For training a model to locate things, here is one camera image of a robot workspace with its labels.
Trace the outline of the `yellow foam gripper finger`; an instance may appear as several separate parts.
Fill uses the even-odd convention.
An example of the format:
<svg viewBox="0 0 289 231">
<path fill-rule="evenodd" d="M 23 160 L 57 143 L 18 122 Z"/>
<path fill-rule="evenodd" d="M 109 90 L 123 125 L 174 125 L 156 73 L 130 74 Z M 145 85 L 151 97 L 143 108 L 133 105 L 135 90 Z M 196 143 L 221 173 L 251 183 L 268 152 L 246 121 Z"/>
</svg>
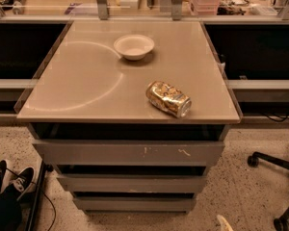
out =
<svg viewBox="0 0 289 231">
<path fill-rule="evenodd" d="M 222 215 L 217 215 L 217 219 L 220 223 L 221 231 L 233 231 L 229 222 Z"/>
</svg>

